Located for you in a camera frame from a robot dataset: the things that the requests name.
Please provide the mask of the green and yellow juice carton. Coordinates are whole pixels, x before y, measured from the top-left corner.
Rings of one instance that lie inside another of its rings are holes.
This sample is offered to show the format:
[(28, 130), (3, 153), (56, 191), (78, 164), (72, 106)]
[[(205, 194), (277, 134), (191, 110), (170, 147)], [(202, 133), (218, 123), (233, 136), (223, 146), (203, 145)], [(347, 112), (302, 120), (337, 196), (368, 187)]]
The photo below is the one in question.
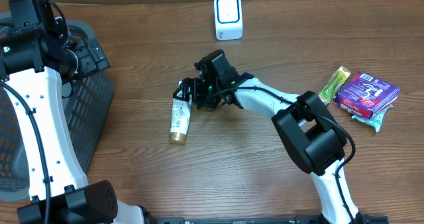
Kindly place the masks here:
[(336, 92), (342, 88), (344, 83), (347, 81), (351, 72), (344, 66), (340, 66), (329, 78), (325, 86), (318, 93), (319, 98), (328, 106), (332, 102)]

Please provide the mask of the purple Carefree pad pack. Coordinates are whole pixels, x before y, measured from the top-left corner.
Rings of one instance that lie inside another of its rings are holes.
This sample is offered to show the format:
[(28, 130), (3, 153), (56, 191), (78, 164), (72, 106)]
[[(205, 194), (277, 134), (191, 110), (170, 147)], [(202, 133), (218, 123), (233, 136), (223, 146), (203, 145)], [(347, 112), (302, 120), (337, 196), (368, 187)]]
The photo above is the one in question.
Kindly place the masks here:
[(376, 76), (359, 71), (334, 96), (340, 108), (365, 121), (376, 116), (397, 98), (400, 88)]

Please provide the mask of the white and gold tube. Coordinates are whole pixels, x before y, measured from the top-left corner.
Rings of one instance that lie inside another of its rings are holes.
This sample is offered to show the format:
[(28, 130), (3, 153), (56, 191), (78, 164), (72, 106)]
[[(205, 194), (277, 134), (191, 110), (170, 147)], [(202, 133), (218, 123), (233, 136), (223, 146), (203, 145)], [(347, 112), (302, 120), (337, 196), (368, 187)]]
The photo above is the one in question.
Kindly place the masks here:
[(189, 101), (173, 98), (170, 124), (170, 144), (184, 145), (191, 119), (191, 95)]

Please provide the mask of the teal snack packet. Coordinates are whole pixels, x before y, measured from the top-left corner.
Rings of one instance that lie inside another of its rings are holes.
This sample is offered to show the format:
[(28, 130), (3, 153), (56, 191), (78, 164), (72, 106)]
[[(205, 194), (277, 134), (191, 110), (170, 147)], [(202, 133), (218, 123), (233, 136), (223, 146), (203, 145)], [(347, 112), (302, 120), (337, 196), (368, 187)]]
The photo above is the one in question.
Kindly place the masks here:
[(392, 107), (393, 105), (387, 106), (386, 108), (381, 110), (379, 113), (377, 113), (375, 116), (373, 116), (373, 118), (369, 120), (362, 119), (357, 115), (353, 115), (352, 119), (356, 119), (357, 121), (360, 121), (361, 123), (364, 123), (366, 125), (373, 127), (374, 130), (378, 133), (382, 127), (385, 113)]

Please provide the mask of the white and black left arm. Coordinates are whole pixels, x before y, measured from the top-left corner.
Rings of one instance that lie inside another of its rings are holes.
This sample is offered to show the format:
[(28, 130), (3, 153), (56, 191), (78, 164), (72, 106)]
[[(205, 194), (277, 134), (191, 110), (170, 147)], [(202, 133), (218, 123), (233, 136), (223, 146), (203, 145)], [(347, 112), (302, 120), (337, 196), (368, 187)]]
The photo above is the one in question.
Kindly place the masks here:
[(1, 86), (13, 102), (29, 171), (31, 203), (21, 223), (146, 223), (111, 183), (90, 184), (72, 144), (62, 86), (109, 67), (92, 28), (67, 21), (49, 0), (10, 0), (1, 39)]

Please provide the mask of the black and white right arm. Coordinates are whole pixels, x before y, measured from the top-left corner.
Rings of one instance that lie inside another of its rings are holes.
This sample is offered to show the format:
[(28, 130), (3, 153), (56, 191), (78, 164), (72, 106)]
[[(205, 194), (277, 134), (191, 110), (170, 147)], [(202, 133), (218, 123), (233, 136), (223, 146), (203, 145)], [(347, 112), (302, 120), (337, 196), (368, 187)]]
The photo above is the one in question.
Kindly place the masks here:
[(197, 109), (224, 104), (255, 111), (271, 120), (292, 162), (311, 176), (321, 200), (325, 223), (359, 223), (344, 167), (352, 160), (344, 151), (352, 137), (335, 121), (319, 96), (284, 93), (249, 73), (240, 74), (218, 49), (194, 64), (196, 78), (185, 78), (173, 93)]

